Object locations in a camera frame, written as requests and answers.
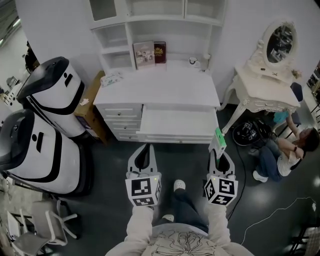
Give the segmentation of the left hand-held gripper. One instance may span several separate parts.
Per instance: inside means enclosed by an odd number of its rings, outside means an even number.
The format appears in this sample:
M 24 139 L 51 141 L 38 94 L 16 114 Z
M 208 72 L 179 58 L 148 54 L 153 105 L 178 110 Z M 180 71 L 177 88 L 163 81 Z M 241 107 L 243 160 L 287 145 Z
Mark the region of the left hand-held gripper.
M 137 176 L 125 180 L 127 196 L 134 207 L 153 207 L 159 202 L 162 175 L 158 172 L 155 149 L 152 144 L 143 144 L 128 159 L 129 172 L 141 172 L 150 167 L 156 175 Z

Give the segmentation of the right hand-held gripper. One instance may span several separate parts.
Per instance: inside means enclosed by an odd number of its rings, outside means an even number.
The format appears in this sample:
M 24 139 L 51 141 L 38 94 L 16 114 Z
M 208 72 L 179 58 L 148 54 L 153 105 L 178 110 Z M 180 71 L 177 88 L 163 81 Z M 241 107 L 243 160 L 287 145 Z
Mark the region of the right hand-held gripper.
M 207 180 L 203 186 L 204 196 L 211 205 L 227 207 L 237 197 L 238 181 L 235 176 L 235 164 L 226 152 L 219 159 L 219 171 L 227 176 L 210 174 L 218 172 L 217 154 L 212 149 L 208 159 L 209 174 L 207 174 Z

